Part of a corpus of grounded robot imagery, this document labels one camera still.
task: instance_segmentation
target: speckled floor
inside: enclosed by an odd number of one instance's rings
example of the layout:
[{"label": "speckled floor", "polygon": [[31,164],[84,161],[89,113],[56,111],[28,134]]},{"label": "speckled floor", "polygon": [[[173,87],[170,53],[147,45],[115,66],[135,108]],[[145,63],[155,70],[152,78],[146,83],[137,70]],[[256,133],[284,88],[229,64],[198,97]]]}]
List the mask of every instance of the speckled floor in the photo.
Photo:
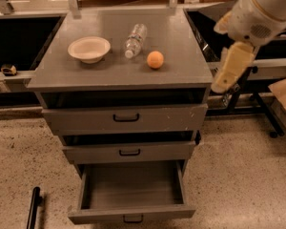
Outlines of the speckled floor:
[{"label": "speckled floor", "polygon": [[36,229],[286,229],[286,136],[263,115],[207,117],[184,184],[191,219],[75,226],[80,178],[40,110],[0,111],[0,229],[26,228],[34,186],[44,202]]}]

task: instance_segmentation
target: gray metal cabinet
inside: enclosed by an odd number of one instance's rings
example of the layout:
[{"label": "gray metal cabinet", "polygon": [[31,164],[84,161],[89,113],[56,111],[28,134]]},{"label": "gray metal cabinet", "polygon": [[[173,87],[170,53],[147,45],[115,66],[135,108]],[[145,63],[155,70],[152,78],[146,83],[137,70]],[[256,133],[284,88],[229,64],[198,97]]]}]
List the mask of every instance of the gray metal cabinet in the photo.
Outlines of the gray metal cabinet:
[{"label": "gray metal cabinet", "polygon": [[[82,19],[95,27],[75,30],[79,22],[67,15],[28,85],[82,179],[69,218],[75,224],[190,218],[194,208],[182,175],[197,144],[212,76],[184,11],[82,10]],[[121,44],[138,22],[149,28],[147,48],[127,60]],[[67,55],[69,43],[87,34],[112,43],[95,65]],[[149,47],[165,54],[158,71],[145,63]]]}]

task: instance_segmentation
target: white bowl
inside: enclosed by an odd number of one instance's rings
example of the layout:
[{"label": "white bowl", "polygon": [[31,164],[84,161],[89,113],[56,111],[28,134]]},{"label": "white bowl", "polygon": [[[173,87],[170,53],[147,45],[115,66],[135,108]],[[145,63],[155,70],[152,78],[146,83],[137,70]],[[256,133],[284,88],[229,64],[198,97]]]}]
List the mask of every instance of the white bowl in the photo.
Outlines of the white bowl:
[{"label": "white bowl", "polygon": [[72,42],[68,53],[83,63],[92,64],[100,61],[110,50],[111,44],[104,38],[89,36]]}]

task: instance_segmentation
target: cabinet top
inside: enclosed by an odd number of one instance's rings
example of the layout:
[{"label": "cabinet top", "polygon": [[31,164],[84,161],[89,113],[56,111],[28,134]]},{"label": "cabinet top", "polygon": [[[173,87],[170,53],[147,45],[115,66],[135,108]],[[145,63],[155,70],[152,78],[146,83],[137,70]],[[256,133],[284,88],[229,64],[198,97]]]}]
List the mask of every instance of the cabinet top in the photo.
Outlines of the cabinet top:
[{"label": "cabinet top", "polygon": [[[136,58],[124,55],[124,42],[133,26],[148,28],[143,51]],[[112,48],[102,61],[84,64],[68,54],[68,46],[85,36],[100,36]],[[160,51],[164,64],[148,67],[150,52]],[[35,91],[151,89],[209,86],[212,75],[181,8],[94,9],[81,11],[81,19],[69,13],[28,88]]]}]

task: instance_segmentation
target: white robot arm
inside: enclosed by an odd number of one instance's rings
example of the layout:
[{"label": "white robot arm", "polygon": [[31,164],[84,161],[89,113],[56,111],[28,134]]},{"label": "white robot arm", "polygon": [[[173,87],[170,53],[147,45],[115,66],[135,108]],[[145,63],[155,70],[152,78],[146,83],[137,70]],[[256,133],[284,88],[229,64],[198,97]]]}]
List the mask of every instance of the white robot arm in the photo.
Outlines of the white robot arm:
[{"label": "white robot arm", "polygon": [[255,60],[259,46],[272,41],[286,29],[286,0],[238,0],[215,25],[218,33],[228,33],[235,43],[221,55],[212,90],[228,91]]}]

